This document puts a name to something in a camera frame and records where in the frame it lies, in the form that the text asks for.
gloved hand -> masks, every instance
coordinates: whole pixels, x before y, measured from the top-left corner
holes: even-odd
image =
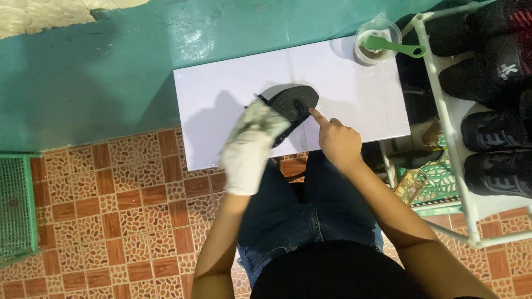
[[[220,154],[228,193],[253,195],[259,191],[273,142],[289,126],[288,120],[262,101],[255,100],[249,105]]]

green brush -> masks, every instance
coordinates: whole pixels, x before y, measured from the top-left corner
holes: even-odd
[[[427,49],[424,46],[408,46],[390,43],[386,40],[386,38],[374,35],[368,35],[366,40],[361,43],[361,46],[371,50],[387,49],[396,52],[401,52],[412,58],[423,57],[423,55],[425,55],[425,52],[427,52]]]

tiled floor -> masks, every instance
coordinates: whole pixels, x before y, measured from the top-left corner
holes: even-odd
[[[293,176],[305,161],[284,157],[281,169]],[[0,298],[190,298],[225,177],[187,171],[180,128],[47,152],[32,169],[43,252],[0,270]],[[431,221],[466,231],[463,215]],[[486,237],[531,228],[524,209],[479,226]],[[501,298],[530,299],[531,240],[476,251],[441,238]],[[389,241],[385,253],[398,261]],[[235,263],[232,276],[236,297],[248,298],[244,269]]]

shoe rack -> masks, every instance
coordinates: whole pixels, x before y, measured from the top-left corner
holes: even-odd
[[[418,13],[402,31],[402,35],[405,36],[411,30],[415,30],[419,37],[420,44],[427,48],[427,52],[424,55],[423,59],[425,61],[425,67],[427,68],[427,73],[429,76],[430,85],[432,87],[434,100],[436,101],[436,107],[438,109],[440,122],[442,124],[443,133],[447,142],[447,149],[451,161],[451,167],[456,178],[456,187],[458,189],[461,199],[461,201],[459,202],[447,202],[415,207],[414,210],[431,209],[435,206],[443,207],[444,205],[461,204],[462,211],[467,221],[467,227],[469,231],[468,236],[451,231],[447,228],[436,225],[429,221],[427,222],[435,230],[447,234],[462,242],[465,242],[475,248],[483,248],[487,246],[532,238],[532,231],[517,232],[494,238],[482,238],[476,225],[476,221],[479,221],[489,215],[524,206],[528,207],[529,214],[532,214],[532,199],[520,196],[505,195],[480,196],[470,192],[467,189],[466,183],[464,181],[463,164],[466,157],[473,154],[473,152],[468,150],[462,142],[460,124],[465,116],[475,112],[489,111],[489,109],[473,101],[465,101],[459,98],[452,97],[442,90],[438,74],[445,68],[450,67],[451,65],[457,64],[458,62],[464,59],[471,58],[472,56],[474,56],[474,53],[469,52],[452,57],[438,57],[436,55],[433,55],[429,44],[429,36],[427,35],[427,32],[425,30],[425,22],[450,14],[462,13],[465,11],[472,12],[494,1],[495,0],[489,0],[484,2],[471,2],[467,5],[454,7],[452,9]],[[393,165],[391,161],[386,158],[386,149],[383,146],[383,143],[381,143],[381,151],[383,152],[387,172],[390,175],[393,172]]]

jeans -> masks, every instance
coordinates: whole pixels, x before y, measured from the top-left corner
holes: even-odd
[[[322,151],[309,153],[300,203],[269,161],[238,235],[238,252],[251,287],[274,258],[307,243],[351,240],[383,251],[375,217],[356,188]]]

